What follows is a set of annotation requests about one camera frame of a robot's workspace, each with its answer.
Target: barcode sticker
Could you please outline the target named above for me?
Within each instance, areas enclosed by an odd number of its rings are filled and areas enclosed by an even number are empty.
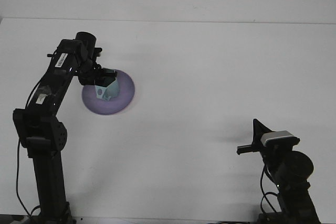
[[[65,53],[61,54],[61,56],[59,57],[59,59],[58,59],[56,65],[55,65],[55,68],[60,68],[60,67],[62,67],[62,65],[63,65],[65,59],[67,58],[67,56],[68,56],[68,54],[65,54]]]
[[[42,104],[44,99],[47,97],[47,94],[40,94],[36,100],[36,104]]]

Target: white table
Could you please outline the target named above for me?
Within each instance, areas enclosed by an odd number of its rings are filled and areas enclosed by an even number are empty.
[[[23,214],[15,196],[22,108],[63,38],[97,37],[99,63],[128,73],[132,103],[116,115],[85,108],[76,78],[58,119],[74,216],[255,220],[260,212],[252,119],[301,138],[315,171],[311,198],[322,222],[336,212],[336,25],[4,19],[0,24],[0,214]],[[32,160],[20,153],[20,195],[38,204]],[[276,190],[265,183],[266,190]]]

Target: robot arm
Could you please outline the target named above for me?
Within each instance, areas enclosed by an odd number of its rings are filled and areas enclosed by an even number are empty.
[[[288,131],[274,132],[254,119],[251,145],[239,146],[237,153],[260,152],[267,167],[267,176],[276,184],[281,215],[273,220],[259,216],[258,223],[320,224],[315,207],[308,193],[308,177],[313,163],[305,154],[293,151],[300,139]]]
[[[79,32],[73,40],[63,39],[51,58],[30,102],[24,109],[15,109],[13,121],[19,141],[33,159],[41,213],[37,222],[72,224],[66,201],[60,152],[67,140],[67,130],[56,113],[73,76],[82,85],[114,80],[116,72],[106,72],[96,58],[102,51],[95,48],[94,35]]]

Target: label sticker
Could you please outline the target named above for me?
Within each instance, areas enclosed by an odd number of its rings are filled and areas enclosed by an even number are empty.
[[[44,99],[47,97],[47,94],[40,94],[36,100],[36,104],[42,104]]]
[[[62,65],[63,65],[65,59],[67,58],[67,56],[68,56],[68,54],[65,54],[65,53],[61,54],[61,56],[59,57],[59,59],[58,59],[56,65],[55,65],[55,68],[60,68],[60,67],[62,67]]]

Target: purple disc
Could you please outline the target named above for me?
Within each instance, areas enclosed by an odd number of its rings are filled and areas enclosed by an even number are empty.
[[[117,97],[111,98],[110,101],[98,99],[96,90],[93,85],[85,85],[82,90],[82,100],[84,105],[93,113],[100,115],[115,114],[124,108],[133,99],[135,86],[131,77],[123,71],[117,70],[117,81],[120,92]]]

